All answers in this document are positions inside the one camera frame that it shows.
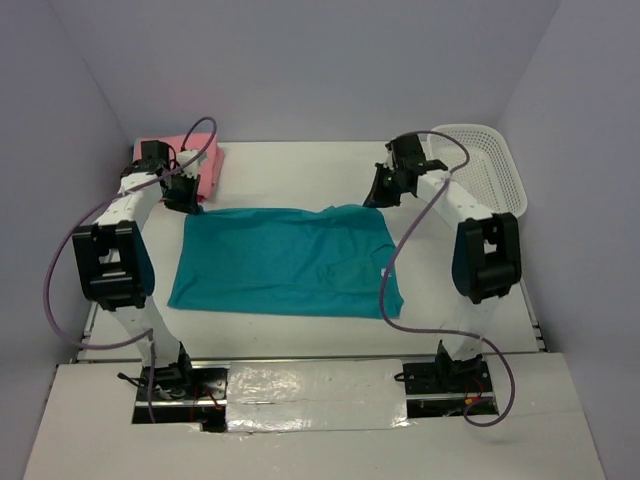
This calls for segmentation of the teal blue t shirt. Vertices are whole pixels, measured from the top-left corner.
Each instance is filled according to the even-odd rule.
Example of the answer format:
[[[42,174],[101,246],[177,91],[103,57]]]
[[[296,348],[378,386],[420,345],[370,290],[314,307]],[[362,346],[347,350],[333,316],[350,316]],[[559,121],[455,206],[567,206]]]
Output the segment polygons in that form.
[[[404,299],[388,264],[395,243],[382,213],[358,205],[319,212],[235,208],[189,215],[171,308],[392,319]]]

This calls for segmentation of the pink t shirt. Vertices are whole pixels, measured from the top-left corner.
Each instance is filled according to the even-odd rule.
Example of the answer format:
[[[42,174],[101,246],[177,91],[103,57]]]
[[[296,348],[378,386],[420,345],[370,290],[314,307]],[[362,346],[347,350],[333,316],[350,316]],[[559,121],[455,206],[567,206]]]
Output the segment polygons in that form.
[[[173,147],[176,151],[181,149],[183,140],[185,135],[175,135],[175,136],[166,136],[166,137],[149,137],[149,140],[160,140],[171,147]],[[198,150],[202,147],[205,141],[209,138],[209,135],[206,133],[194,133],[189,139],[186,141],[185,148],[187,150]],[[147,138],[137,138],[133,144],[133,159],[138,160],[141,158],[141,142],[147,141]],[[222,170],[222,166],[225,160],[225,152],[218,145],[218,136],[214,137],[213,142],[209,145],[206,150],[206,158],[202,161],[199,167],[200,181],[197,190],[197,200],[199,203],[208,200],[213,196],[216,185],[218,183],[218,179],[220,176],[220,172]]]

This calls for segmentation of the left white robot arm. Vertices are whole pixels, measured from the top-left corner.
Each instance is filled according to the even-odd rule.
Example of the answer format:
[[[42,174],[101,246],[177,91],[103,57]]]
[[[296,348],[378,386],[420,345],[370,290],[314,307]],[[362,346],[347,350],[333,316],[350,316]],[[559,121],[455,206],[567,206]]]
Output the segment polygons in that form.
[[[196,374],[181,341],[166,326],[153,293],[155,272],[141,230],[164,201],[170,209],[198,214],[199,166],[204,153],[153,140],[120,175],[118,197],[90,225],[74,229],[72,244],[85,297],[111,314],[141,355],[141,388],[162,399],[184,398]]]

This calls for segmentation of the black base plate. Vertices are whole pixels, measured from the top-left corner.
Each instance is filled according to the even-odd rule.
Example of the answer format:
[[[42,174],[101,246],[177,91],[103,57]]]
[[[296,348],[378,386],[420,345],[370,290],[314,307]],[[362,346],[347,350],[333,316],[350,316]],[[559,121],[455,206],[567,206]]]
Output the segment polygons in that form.
[[[457,417],[475,402],[469,415],[497,415],[487,363],[468,361],[410,362],[394,375],[404,386],[409,419]]]
[[[192,386],[171,390],[156,386],[151,402],[141,378],[126,379],[136,387],[133,424],[193,424],[204,432],[227,431],[226,405],[229,368],[196,366]]]

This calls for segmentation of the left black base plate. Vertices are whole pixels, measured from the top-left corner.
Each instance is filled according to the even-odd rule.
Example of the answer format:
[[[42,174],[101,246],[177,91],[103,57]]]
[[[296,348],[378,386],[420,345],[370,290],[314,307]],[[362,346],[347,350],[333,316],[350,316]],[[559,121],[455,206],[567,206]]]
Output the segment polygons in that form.
[[[227,431],[226,405],[229,368],[196,366],[192,386],[171,390],[156,386],[151,402],[141,378],[126,379],[136,387],[133,424],[193,424],[204,432]]]

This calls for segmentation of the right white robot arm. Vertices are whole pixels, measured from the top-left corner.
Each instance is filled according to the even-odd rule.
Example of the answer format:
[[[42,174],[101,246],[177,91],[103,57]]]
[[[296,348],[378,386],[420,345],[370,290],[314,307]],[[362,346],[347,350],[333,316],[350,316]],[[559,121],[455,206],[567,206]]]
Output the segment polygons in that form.
[[[447,166],[428,159],[422,138],[437,137],[457,147],[461,161]],[[451,135],[434,130],[401,134],[385,146],[388,158],[376,166],[371,190],[364,202],[372,208],[396,207],[405,194],[425,201],[420,219],[434,211],[455,233],[451,260],[452,283],[458,308],[470,326],[436,329],[441,338],[457,337],[462,344],[450,352],[437,347],[432,381],[456,391],[481,376],[484,331],[498,301],[507,296],[522,276],[519,224],[510,213],[498,213],[481,204],[455,181],[455,174],[471,162],[469,149]]]

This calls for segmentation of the silver tape patch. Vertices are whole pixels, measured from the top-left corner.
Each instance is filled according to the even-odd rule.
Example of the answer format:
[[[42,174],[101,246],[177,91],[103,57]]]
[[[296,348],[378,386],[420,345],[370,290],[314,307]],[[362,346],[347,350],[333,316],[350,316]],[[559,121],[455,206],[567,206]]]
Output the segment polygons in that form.
[[[409,424],[395,359],[234,362],[229,432],[369,431]]]

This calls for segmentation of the white plastic laundry basket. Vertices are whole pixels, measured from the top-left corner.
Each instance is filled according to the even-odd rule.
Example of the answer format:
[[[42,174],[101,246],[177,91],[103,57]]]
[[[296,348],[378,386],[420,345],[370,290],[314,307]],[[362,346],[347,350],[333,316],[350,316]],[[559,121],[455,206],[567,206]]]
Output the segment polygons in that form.
[[[480,203],[499,213],[521,217],[528,206],[526,192],[504,137],[480,124],[440,125],[435,131],[457,140],[468,151],[466,166],[453,179]]]

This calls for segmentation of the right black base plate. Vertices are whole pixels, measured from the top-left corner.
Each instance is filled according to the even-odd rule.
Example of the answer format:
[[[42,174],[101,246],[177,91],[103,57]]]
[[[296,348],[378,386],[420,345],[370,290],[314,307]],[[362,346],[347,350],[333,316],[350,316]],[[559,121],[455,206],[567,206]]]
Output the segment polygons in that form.
[[[468,361],[410,362],[394,375],[404,386],[409,419],[457,417],[475,402],[469,415],[497,415],[487,363]]]

